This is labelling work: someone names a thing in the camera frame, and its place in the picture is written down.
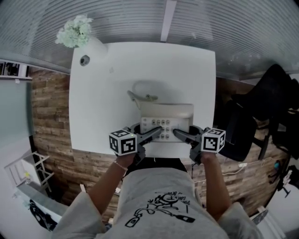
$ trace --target white flower bouquet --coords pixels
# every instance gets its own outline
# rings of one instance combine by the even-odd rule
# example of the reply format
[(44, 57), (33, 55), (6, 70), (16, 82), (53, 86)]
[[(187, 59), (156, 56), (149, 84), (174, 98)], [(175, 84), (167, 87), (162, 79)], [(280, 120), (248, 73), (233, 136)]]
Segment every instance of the white flower bouquet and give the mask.
[(92, 30), (90, 22), (92, 19), (85, 15), (78, 15), (74, 20), (67, 21), (57, 33), (55, 43), (62, 43), (70, 48), (86, 46)]

